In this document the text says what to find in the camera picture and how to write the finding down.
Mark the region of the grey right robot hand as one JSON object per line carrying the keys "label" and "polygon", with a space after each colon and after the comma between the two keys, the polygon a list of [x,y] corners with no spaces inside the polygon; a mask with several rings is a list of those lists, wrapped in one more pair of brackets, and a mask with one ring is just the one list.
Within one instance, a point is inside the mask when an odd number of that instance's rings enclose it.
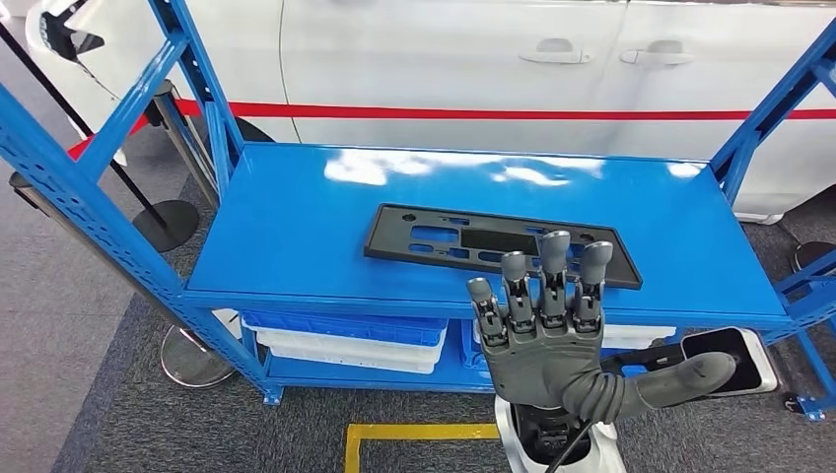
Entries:
{"label": "grey right robot hand", "polygon": [[499,304],[486,279],[466,284],[499,397],[511,404],[563,408],[582,421],[611,424],[708,395],[732,378],[735,360],[723,352],[700,354],[634,377],[606,372],[600,360],[601,299],[613,245],[603,240],[585,246],[575,293],[567,297],[570,242],[565,231],[542,239],[537,301],[530,297],[526,257],[520,251],[501,258],[506,304]]}

